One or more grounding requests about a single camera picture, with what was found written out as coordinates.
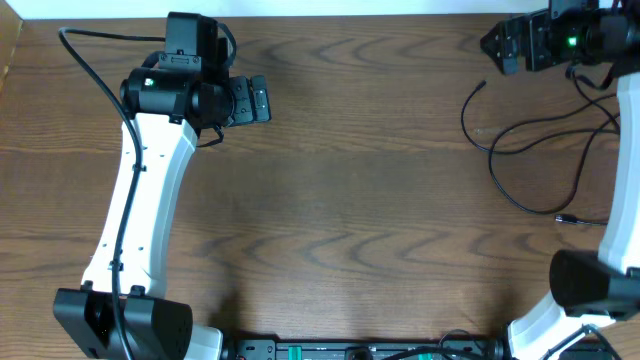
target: wood grain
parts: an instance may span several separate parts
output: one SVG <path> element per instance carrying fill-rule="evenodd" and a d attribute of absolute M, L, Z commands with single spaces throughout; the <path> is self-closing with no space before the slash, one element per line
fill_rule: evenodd
<path fill-rule="evenodd" d="M 232 72 L 267 77 L 274 120 L 231 129 L 222 146 L 195 155 L 171 233 L 167 297 L 190 304 L 200 323 L 281 338 L 491 334 L 522 316 L 548 290 L 553 253 L 595 249 L 603 229 L 515 209 L 460 131 L 460 108 L 483 79 L 468 109 L 482 142 L 584 104 L 563 69 L 500 76 L 478 49 L 499 19 L 228 19 L 240 47 Z M 118 168 L 120 121 L 58 43 L 63 25 L 164 32 L 164 20 L 25 24 L 0 98 L 0 357 L 80 356 L 51 305 L 57 288 L 79 284 Z M 160 46 L 73 42 L 113 89 Z M 602 121 L 587 110 L 505 144 Z M 584 140 L 499 158 L 496 171 L 523 202 L 549 207 L 567 193 Z M 607 216 L 616 152 L 615 138 L 598 140 L 570 212 Z M 606 335 L 626 358 L 640 357 L 638 329 L 632 320 Z"/>
<path fill-rule="evenodd" d="M 22 19 L 6 1 L 0 0 L 0 91 L 9 73 L 21 27 Z"/>

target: black plastic cover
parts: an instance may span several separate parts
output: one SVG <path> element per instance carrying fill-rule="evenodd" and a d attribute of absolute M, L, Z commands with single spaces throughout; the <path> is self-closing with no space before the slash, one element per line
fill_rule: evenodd
<path fill-rule="evenodd" d="M 58 289 L 53 315 L 89 358 L 124 359 L 111 294 Z M 121 300 L 127 338 L 136 359 L 183 359 L 191 341 L 188 305 L 145 296 Z"/>
<path fill-rule="evenodd" d="M 160 58 L 160 68 L 201 72 L 206 68 L 203 64 L 215 66 L 218 23 L 214 19 L 200 14 L 170 12 L 166 34 L 166 56 Z"/>
<path fill-rule="evenodd" d="M 235 109 L 230 126 L 249 125 L 271 120 L 269 93 L 264 76 L 254 76 L 249 81 L 244 76 L 229 79 Z"/>
<path fill-rule="evenodd" d="M 549 281 L 554 300 L 569 316 L 602 314 L 626 320 L 640 311 L 640 278 L 609 268 L 596 252 L 558 251 Z"/>

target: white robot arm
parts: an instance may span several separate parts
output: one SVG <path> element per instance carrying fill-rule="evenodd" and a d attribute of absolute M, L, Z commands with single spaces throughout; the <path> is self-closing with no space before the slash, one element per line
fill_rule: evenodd
<path fill-rule="evenodd" d="M 224 36 L 218 36 L 219 29 Z M 164 41 L 165 50 L 151 54 L 123 81 L 123 105 L 71 47 L 66 33 Z M 63 28 L 60 39 L 124 123 L 120 169 L 102 237 L 80 290 L 58 289 L 54 316 L 91 358 L 226 359 L 219 330 L 194 325 L 188 305 L 164 299 L 168 240 L 200 131 L 213 128 L 219 136 L 206 146 L 222 142 L 224 127 L 271 120 L 264 77 L 230 78 L 235 39 L 224 24 L 198 14 L 170 13 L 166 38 Z M 136 175 L 137 183 L 132 181 Z"/>
<path fill-rule="evenodd" d="M 616 187 L 598 260 L 621 276 L 631 277 L 633 271 L 640 269 L 640 74 L 619 79 L 618 102 L 621 138 Z M 602 328 L 615 322 L 609 314 L 569 316 L 549 292 L 527 315 L 509 325 L 511 356 L 519 360 L 542 359 L 584 325 Z M 583 336 L 578 335 L 565 344 L 552 359 Z"/>

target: black cable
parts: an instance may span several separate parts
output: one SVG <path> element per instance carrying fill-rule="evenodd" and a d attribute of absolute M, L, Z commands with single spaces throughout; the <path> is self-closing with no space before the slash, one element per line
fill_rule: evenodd
<path fill-rule="evenodd" d="M 397 353 L 395 355 L 388 356 L 383 358 L 382 360 L 402 360 L 412 356 L 421 355 L 421 354 L 441 354 L 441 355 L 455 355 L 471 360 L 483 360 L 484 356 L 473 354 L 468 351 L 462 350 L 454 350 L 454 349 L 443 349 L 435 346 L 420 346 L 413 350 L 403 351 L 401 353 Z"/>
<path fill-rule="evenodd" d="M 162 50 L 152 52 L 151 54 L 149 54 L 149 56 L 147 56 L 146 59 L 144 59 L 140 67 L 152 68 L 156 66 L 158 61 L 160 61 L 160 55 L 162 54 L 164 54 L 164 51 Z"/>
<path fill-rule="evenodd" d="M 125 321 L 124 315 L 120 310 L 120 252 L 122 250 L 122 241 L 124 238 L 124 233 L 127 228 L 127 222 L 129 220 L 129 214 L 131 213 L 131 206 L 133 204 L 133 199 L 136 192 L 136 187 L 138 185 L 138 180 L 140 178 L 140 171 L 142 169 L 142 146 L 140 145 L 140 139 L 136 134 L 135 129 L 133 128 L 133 124 L 131 119 L 129 119 L 125 113 L 125 109 L 120 104 L 118 99 L 113 95 L 113 92 L 109 89 L 109 87 L 102 81 L 102 79 L 96 74 L 95 71 L 89 66 L 89 64 L 75 51 L 75 49 L 71 46 L 69 41 L 67 40 L 66 34 L 77 34 L 77 35 L 86 35 L 93 37 L 101 37 L 107 39 L 116 39 L 116 40 L 133 40 L 133 41 L 164 41 L 162 37 L 152 37 L 152 36 L 127 36 L 127 35 L 117 35 L 117 34 L 108 34 L 101 33 L 95 31 L 81 30 L 63 27 L 58 31 L 58 37 L 60 38 L 60 42 L 67 49 L 69 54 L 73 56 L 73 58 L 80 64 L 80 66 L 91 76 L 91 78 L 96 82 L 98 87 L 107 95 L 107 98 L 111 101 L 113 106 L 116 108 L 118 115 L 124 121 L 127 130 L 129 131 L 129 135 L 131 136 L 131 140 L 133 141 L 133 147 L 135 149 L 135 163 L 133 165 L 133 176 L 131 178 L 131 185 L 129 186 L 129 193 L 127 194 L 127 200 L 124 205 L 124 209 L 122 211 L 122 220 L 120 221 L 120 227 L 118 228 L 118 234 L 116 236 L 116 242 L 113 251 L 113 261 L 111 264 L 111 300 L 113 302 L 113 316 L 115 320 L 116 330 L 120 335 L 120 340 L 122 341 L 122 346 L 124 348 L 125 355 L 129 360 L 133 360 L 133 353 L 131 351 L 131 346 L 129 345 L 129 340 L 127 339 L 127 334 L 125 330 Z"/>
<path fill-rule="evenodd" d="M 609 110 L 607 110 L 604 106 L 595 103 L 593 100 L 591 100 L 591 98 L 589 96 L 587 96 L 587 94 L 584 93 L 584 91 L 582 91 L 582 88 L 580 87 L 580 85 L 578 84 L 578 78 L 584 78 L 589 80 L 589 78 L 587 78 L 584 75 L 577 75 L 575 74 L 575 70 L 573 70 L 571 72 L 571 79 L 573 80 L 573 85 L 575 86 L 576 90 L 578 91 L 578 94 L 580 94 L 580 96 L 582 96 L 583 99 L 587 100 L 587 102 L 590 105 L 595 105 L 598 109 L 600 109 L 605 115 L 607 115 L 607 117 L 611 120 L 611 123 L 613 124 L 613 126 L 616 128 L 616 131 L 618 132 L 618 134 L 620 133 L 620 124 L 618 124 L 618 122 L 613 118 L 613 115 L 611 115 L 611 113 L 609 112 Z"/>
<path fill-rule="evenodd" d="M 502 130 L 498 136 L 496 136 L 496 138 L 493 140 L 493 143 L 491 144 L 491 147 L 489 148 L 489 156 L 488 156 L 488 164 L 489 164 L 489 175 L 491 175 L 491 179 L 493 180 L 493 182 L 496 184 L 496 186 L 498 187 L 498 190 L 500 190 L 500 192 L 502 193 L 502 195 L 504 195 L 507 200 L 509 200 L 513 205 L 515 205 L 516 207 L 518 207 L 520 210 L 523 210 L 529 214 L 534 214 L 534 215 L 550 215 L 550 214 L 555 214 L 558 213 L 562 210 L 564 210 L 567 206 L 569 206 L 569 204 L 573 201 L 573 199 L 575 198 L 576 192 L 578 191 L 578 184 L 580 183 L 580 176 L 582 175 L 582 169 L 584 168 L 584 163 L 585 160 L 587 158 L 587 154 L 589 152 L 589 148 L 591 146 L 591 143 L 593 142 L 593 139 L 596 137 L 596 135 L 598 133 L 600 133 L 605 126 L 607 126 L 611 120 L 607 119 L 607 121 L 605 121 L 602 125 L 600 125 L 600 127 L 598 127 L 597 129 L 595 129 L 591 136 L 589 137 L 589 140 L 587 140 L 587 144 L 584 147 L 584 150 L 582 151 L 582 156 L 580 157 L 580 162 L 578 163 L 578 168 L 576 169 L 576 175 L 574 177 L 573 180 L 573 185 L 571 187 L 571 191 L 569 192 L 569 195 L 566 197 L 566 199 L 560 203 L 559 205 L 552 207 L 550 209 L 546 209 L 546 210 L 534 210 L 531 208 L 528 208 L 522 204 L 520 204 L 519 202 L 517 202 L 513 197 L 511 197 L 511 195 L 509 195 L 509 193 L 504 189 L 504 187 L 502 186 L 502 184 L 500 184 L 500 181 L 498 181 L 498 178 L 496 177 L 494 171 L 493 171 L 493 154 L 494 154 L 494 150 L 496 145 L 498 144 L 498 141 L 500 141 L 500 139 L 502 137 L 504 137 L 505 134 L 507 134 L 509 131 L 520 127 L 520 126 L 524 126 L 524 125 L 530 125 L 530 124 L 534 124 L 534 123 L 538 123 L 541 121 L 549 121 L 549 120 L 543 120 L 543 119 L 536 119 L 536 120 L 528 120 L 528 121 L 522 121 L 519 122 L 515 125 L 509 126 L 506 129 Z"/>
<path fill-rule="evenodd" d="M 220 126 L 218 125 L 214 125 L 213 126 L 213 130 L 216 132 L 216 134 L 218 135 L 217 139 L 211 140 L 206 144 L 202 144 L 202 145 L 197 145 L 197 147 L 209 147 L 209 146 L 214 146 L 214 145 L 218 145 L 220 143 L 222 143 L 224 141 L 224 132 L 222 131 L 222 129 L 220 128 Z"/>
<path fill-rule="evenodd" d="M 543 360 L 551 359 L 554 354 L 556 354 L 558 351 L 560 351 L 563 348 L 565 348 L 572 341 L 574 341 L 576 338 L 578 338 L 578 336 L 583 335 L 583 334 L 584 335 L 594 334 L 598 338 L 598 340 L 600 340 L 600 343 L 604 346 L 605 350 L 607 350 L 607 352 L 615 360 L 622 360 L 620 355 L 618 355 L 618 352 L 613 348 L 613 346 L 611 346 L 611 343 L 609 343 L 607 338 L 605 338 L 604 335 L 602 335 L 602 333 L 600 333 L 600 331 L 598 330 L 597 327 L 595 327 L 593 325 L 590 325 L 590 324 L 583 325 L 578 331 L 576 331 L 573 334 L 569 335 L 566 339 L 562 340 L 559 344 L 557 344 L 556 346 L 554 346 L 551 349 L 549 349 L 549 351 L 547 351 L 546 355 L 542 359 Z"/>
<path fill-rule="evenodd" d="M 564 76 L 567 79 L 573 79 L 575 76 L 575 67 L 576 64 L 572 64 L 569 65 L 567 67 L 567 70 L 564 73 Z M 611 66 L 611 68 L 609 68 L 609 71 L 607 72 L 607 75 L 605 76 L 604 80 L 602 80 L 602 83 L 600 83 L 600 85 L 596 85 L 593 81 L 591 81 L 591 79 L 589 79 L 588 77 L 584 76 L 584 75 L 578 75 L 575 76 L 576 80 L 580 81 L 581 83 L 587 85 L 588 87 L 594 89 L 594 90 L 598 90 L 598 91 L 604 91 L 607 90 L 609 88 L 609 86 L 611 86 L 611 84 L 613 83 L 613 70 L 614 70 L 614 66 Z"/>
<path fill-rule="evenodd" d="M 440 341 L 438 341 L 438 347 L 441 349 L 444 349 L 444 343 L 447 341 L 447 337 L 451 336 L 454 333 L 462 333 L 466 336 L 468 336 L 471 341 L 473 342 L 473 344 L 478 348 L 478 350 L 480 350 L 480 352 L 484 355 L 486 348 L 484 346 L 480 346 L 480 344 L 476 341 L 476 339 L 473 337 L 473 335 L 471 335 L 470 332 L 468 332 L 467 330 L 464 329 L 453 329 L 453 330 L 449 330 L 446 334 L 444 334 L 442 336 L 442 338 L 440 338 Z M 444 357 L 447 360 L 453 360 L 451 359 L 448 355 L 442 354 L 442 357 Z"/>
<path fill-rule="evenodd" d="M 580 95 L 582 97 L 584 97 L 588 103 L 574 111 L 571 111 L 567 114 L 564 115 L 559 115 L 559 116 L 553 116 L 553 117 L 548 117 L 548 118 L 541 118 L 541 119 L 533 119 L 533 120 L 526 120 L 526 121 L 522 121 L 519 122 L 515 125 L 512 125 L 506 129 L 504 129 L 503 131 L 501 131 L 496 138 L 494 139 L 492 145 L 490 148 L 484 147 L 480 144 L 478 144 L 476 141 L 474 141 L 471 136 L 469 135 L 465 123 L 464 123 L 464 113 L 466 110 L 467 105 L 469 104 L 469 102 L 471 101 L 471 99 L 473 98 L 473 96 L 480 91 L 485 85 L 486 85 L 486 81 L 482 81 L 480 82 L 480 84 L 478 84 L 478 86 L 476 86 L 476 88 L 471 92 L 471 94 L 469 95 L 469 97 L 467 98 L 467 100 L 465 101 L 463 107 L 462 107 L 462 113 L 461 113 L 461 117 L 460 117 L 460 122 L 461 122 L 461 126 L 462 126 L 462 131 L 465 135 L 465 137 L 467 138 L 467 140 L 474 145 L 476 148 L 478 148 L 479 150 L 483 151 L 483 152 L 487 152 L 489 154 L 489 173 L 491 175 L 492 180 L 494 181 L 494 183 L 496 184 L 496 186 L 498 187 L 498 190 L 500 190 L 500 192 L 512 203 L 514 204 L 516 207 L 518 207 L 519 209 L 530 213 L 530 214 L 536 214 L 536 215 L 549 215 L 549 214 L 554 214 L 557 213 L 558 211 L 562 211 L 564 208 L 566 208 L 571 201 L 573 201 L 573 198 L 575 197 L 575 193 L 577 192 L 577 186 L 579 184 L 580 181 L 580 175 L 582 173 L 582 168 L 584 167 L 584 161 L 586 158 L 586 155 L 589 151 L 589 147 L 593 141 L 593 138 L 599 134 L 599 133 L 608 133 L 608 134 L 619 134 L 619 124 L 615 121 L 615 119 L 619 116 L 619 114 L 617 115 L 611 115 L 611 113 L 609 113 L 606 109 L 604 109 L 600 104 L 598 104 L 598 102 L 605 100 L 605 99 L 609 99 L 614 97 L 614 94 L 610 94 L 610 95 L 605 95 L 602 97 L 599 97 L 595 100 L 590 99 L 586 94 L 584 94 L 584 92 L 582 92 L 582 89 L 580 89 L 580 86 L 577 83 L 577 79 L 576 77 L 573 77 L 574 80 L 574 85 L 576 87 L 576 89 L 578 90 L 578 92 L 580 93 Z M 544 136 L 522 148 L 519 149 L 515 149 L 515 150 L 510 150 L 510 151 L 498 151 L 495 149 L 497 142 L 506 134 L 508 134 L 510 131 L 512 131 L 515 128 L 518 128 L 520 126 L 524 126 L 524 125 L 530 125 L 530 124 L 535 124 L 535 123 L 541 123 L 541 122 L 551 122 L 551 121 L 557 121 L 557 120 L 562 120 L 562 119 L 566 119 L 570 116 L 573 116 L 575 114 L 578 114 L 579 112 L 587 109 L 588 107 L 595 105 L 597 107 L 599 107 L 601 110 L 603 110 L 603 112 L 605 112 L 605 114 L 608 117 L 608 120 L 605 124 L 603 124 L 603 126 L 597 128 L 597 129 L 575 129 L 575 130 L 567 130 L 567 131 L 562 131 L 562 132 L 558 132 L 558 133 L 553 133 L 547 136 Z M 604 127 L 609 123 L 613 123 L 614 126 L 616 126 L 616 130 L 606 130 L 604 129 Z M 511 197 L 508 192 L 502 187 L 502 185 L 500 184 L 500 182 L 498 181 L 497 177 L 495 176 L 494 172 L 493 172 L 493 162 L 492 162 L 492 158 L 493 155 L 514 155 L 514 154 L 519 154 L 522 153 L 530 148 L 532 148 L 535 145 L 538 145 L 540 143 L 542 143 L 543 141 L 549 140 L 549 139 L 553 139 L 556 137 L 560 137 L 560 136 L 566 136 L 566 135 L 573 135 L 573 134 L 578 134 L 578 133 L 591 133 L 591 137 L 589 138 L 587 145 L 585 146 L 585 149 L 583 151 L 582 154 L 582 158 L 580 161 L 580 164 L 578 166 L 578 169 L 576 171 L 576 177 L 574 178 L 574 183 L 573 183 L 573 187 L 571 189 L 571 192 L 569 193 L 569 196 L 567 196 L 566 200 L 561 203 L 560 205 L 552 208 L 552 209 L 547 209 L 547 210 L 534 210 L 531 208 L 527 208 L 525 206 L 523 206 L 522 204 L 520 204 L 519 202 L 517 202 L 515 199 L 513 199 L 513 197 Z M 573 215 L 559 215 L 558 217 L 556 217 L 556 221 L 558 222 L 566 222 L 566 223 L 572 223 L 572 224 L 587 224 L 587 225 L 606 225 L 606 222 L 602 222 L 602 221 L 585 221 L 585 220 L 581 220 L 581 219 L 577 219 L 575 217 L 573 217 Z"/>
<path fill-rule="evenodd" d="M 460 115 L 460 124 L 462 126 L 462 133 L 464 134 L 464 136 L 467 138 L 467 140 L 471 143 L 471 145 L 475 146 L 478 150 L 483 151 L 488 153 L 489 152 L 489 148 L 484 147 L 480 144 L 478 144 L 475 140 L 473 140 L 471 138 L 471 136 L 469 135 L 469 132 L 467 130 L 467 127 L 465 125 L 465 121 L 464 121 L 464 113 L 467 109 L 467 106 L 469 105 L 469 102 L 471 101 L 471 99 L 473 98 L 473 96 L 480 90 L 482 90 L 482 88 L 484 88 L 484 86 L 487 85 L 487 82 L 485 80 L 482 80 L 480 82 L 480 84 L 478 84 L 478 86 L 476 86 L 476 88 L 471 92 L 471 94 L 469 95 L 469 97 L 467 97 L 467 100 L 465 100 L 464 105 L 462 105 L 462 113 Z M 606 99 L 610 99 L 615 97 L 615 94 L 609 94 L 609 95 L 604 95 L 601 96 L 597 99 L 592 100 L 592 102 L 590 102 L 589 104 L 583 105 L 579 108 L 577 108 L 576 110 L 573 110 L 569 113 L 563 114 L 563 115 L 558 115 L 558 116 L 552 116 L 552 117 L 548 117 L 548 118 L 544 118 L 544 119 L 540 119 L 543 121 L 555 121 L 555 120 L 563 120 L 563 119 L 567 119 L 573 115 L 576 115 L 578 113 L 580 113 L 581 111 L 587 109 L 588 107 L 592 106 L 592 105 L 596 105 L 598 102 L 602 101 L 602 100 L 606 100 Z M 515 155 L 515 154 L 519 154 L 523 151 L 526 151 L 528 149 L 530 149 L 531 147 L 545 141 L 545 140 L 549 140 L 558 136 L 565 136 L 565 135 L 572 135 L 572 134 L 578 134 L 578 133 L 584 133 L 584 132 L 592 132 L 595 129 L 578 129 L 578 130 L 568 130 L 568 131 L 563 131 L 563 132 L 559 132 L 559 133 L 555 133 L 555 134 L 551 134 L 551 135 L 547 135 L 537 141 L 534 141 L 533 143 L 521 148 L 521 149 L 516 149 L 516 150 L 510 150 L 510 151 L 501 151 L 501 150 L 494 150 L 494 154 L 496 155 Z M 611 130 L 603 130 L 603 132 L 608 133 L 608 134 L 614 134 L 614 131 Z"/>
<path fill-rule="evenodd" d="M 222 63 L 222 68 L 226 71 L 226 70 L 229 70 L 231 65 L 233 65 L 234 60 L 236 59 L 238 45 L 236 44 L 236 38 L 233 37 L 233 34 L 231 33 L 231 30 L 229 30 L 227 25 L 223 23 L 218 23 L 218 27 L 220 28 L 220 30 L 222 30 L 224 35 L 227 37 L 227 40 L 229 40 L 232 47 L 231 55 L 229 55 L 229 57 L 227 57 L 227 60 L 225 60 L 225 62 Z"/>

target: white wall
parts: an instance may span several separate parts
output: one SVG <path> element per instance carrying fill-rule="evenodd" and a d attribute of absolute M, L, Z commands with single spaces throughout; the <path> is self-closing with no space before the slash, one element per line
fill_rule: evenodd
<path fill-rule="evenodd" d="M 23 19 L 524 13 L 548 0 L 7 0 Z M 601 0 L 611 6 L 612 0 Z"/>

